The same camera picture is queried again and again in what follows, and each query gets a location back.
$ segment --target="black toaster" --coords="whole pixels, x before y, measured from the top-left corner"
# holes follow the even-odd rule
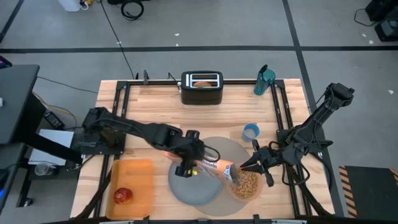
[[[218,105],[223,97],[223,74],[191,71],[181,75],[181,101],[185,105]]]

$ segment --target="concrete floor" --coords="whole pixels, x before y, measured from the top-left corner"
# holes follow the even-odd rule
[[[12,7],[3,6],[14,6],[16,2],[0,0],[0,29],[6,20],[3,15],[9,15],[12,10]],[[144,2],[145,13],[134,22],[124,20],[118,7],[106,3],[104,6],[124,47],[175,47],[176,44],[180,47],[292,47],[283,51],[281,48],[126,52],[134,73],[142,74],[146,69],[151,78],[167,78],[167,72],[178,77],[186,70],[209,69],[223,72],[226,78],[254,78],[259,68],[267,63],[277,78],[303,79],[303,67],[300,68],[293,48],[284,2],[290,6],[301,46],[398,45],[380,42],[373,27],[363,27],[353,21],[354,11],[366,7],[369,0],[151,0]],[[365,14],[359,14],[358,19],[369,22]],[[40,65],[41,77],[93,91],[98,90],[101,80],[131,77],[122,53],[62,53],[62,49],[110,47],[117,48],[118,44],[100,4],[94,3],[87,11],[72,13],[65,12],[54,0],[41,0],[40,3],[25,0],[0,43],[0,51],[60,49],[52,54],[2,56],[14,64]],[[341,82],[356,90],[353,103],[323,125],[326,138],[335,142],[329,148],[335,177],[338,177],[339,165],[398,169],[398,152],[394,149],[398,93],[388,92],[398,91],[397,57],[397,51],[377,49],[303,52],[315,98],[330,82]],[[305,84],[308,93],[308,82]],[[80,118],[84,118],[96,101],[93,93],[45,80],[37,80],[34,91],[49,104],[64,107]],[[62,118],[69,126],[74,125],[72,119]],[[75,180],[34,182],[29,196],[35,198],[36,203],[27,208],[15,208],[22,177],[19,174],[14,182],[0,223],[43,223],[69,217]],[[343,199],[339,182],[336,189]],[[15,213],[27,215],[15,216]],[[347,215],[345,205],[339,215]]]

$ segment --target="blue cup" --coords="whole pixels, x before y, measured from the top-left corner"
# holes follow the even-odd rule
[[[260,135],[260,128],[254,124],[250,123],[244,126],[242,139],[243,141],[250,142]]]

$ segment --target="wooden table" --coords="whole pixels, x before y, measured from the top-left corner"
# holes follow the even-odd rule
[[[294,125],[301,124],[309,116],[301,81],[300,79],[284,81]],[[112,110],[116,83],[116,80],[101,82],[96,106],[104,106]],[[119,99],[119,114],[123,104],[123,95],[122,92]],[[279,104],[282,106],[279,90],[278,95]],[[282,117],[284,127],[287,127],[283,110]],[[126,118],[143,123],[167,123],[184,132],[196,129],[199,130],[201,139],[211,136],[230,138],[244,146],[250,154],[253,152],[251,143],[241,139],[246,123],[257,123],[260,127],[261,133],[258,137],[260,146],[268,145],[268,142],[272,140],[276,141],[275,132],[278,128],[270,88],[262,96],[257,96],[253,93],[253,85],[225,85],[222,103],[213,106],[183,105],[177,87],[174,85],[133,86],[130,89]],[[249,202],[238,213],[226,217],[212,217],[183,204],[174,197],[167,183],[167,172],[171,162],[162,155],[162,151],[151,148],[142,139],[127,135],[126,149],[121,159],[152,159],[154,161],[155,190],[151,220],[252,219],[253,214],[259,214],[260,218],[294,217],[289,187],[281,182],[282,166],[270,169],[275,186],[269,188],[265,184],[259,198]],[[71,217],[78,215],[96,192],[102,162],[103,156],[98,155],[81,169]],[[326,210],[334,213],[322,164],[312,156],[304,157],[302,162],[311,173],[311,178],[307,182],[308,188]],[[303,214],[302,196],[298,187],[296,191],[300,211]],[[105,216],[107,199],[108,191],[104,193],[100,216]]]

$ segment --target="yellow black striped tape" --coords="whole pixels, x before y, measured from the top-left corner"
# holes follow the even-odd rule
[[[397,182],[397,187],[398,187],[398,172],[396,170],[394,170],[394,169],[390,169],[390,170],[392,172],[392,175],[394,175],[394,178],[395,178],[395,180]]]
[[[346,198],[348,216],[350,218],[356,218],[357,213],[356,213],[356,209],[355,209],[354,195],[353,195],[353,192],[351,191],[351,186],[349,185],[349,178],[348,178],[348,173],[347,173],[346,167],[339,166],[338,171],[340,173],[341,183],[343,184],[343,192],[344,192],[344,196]]]

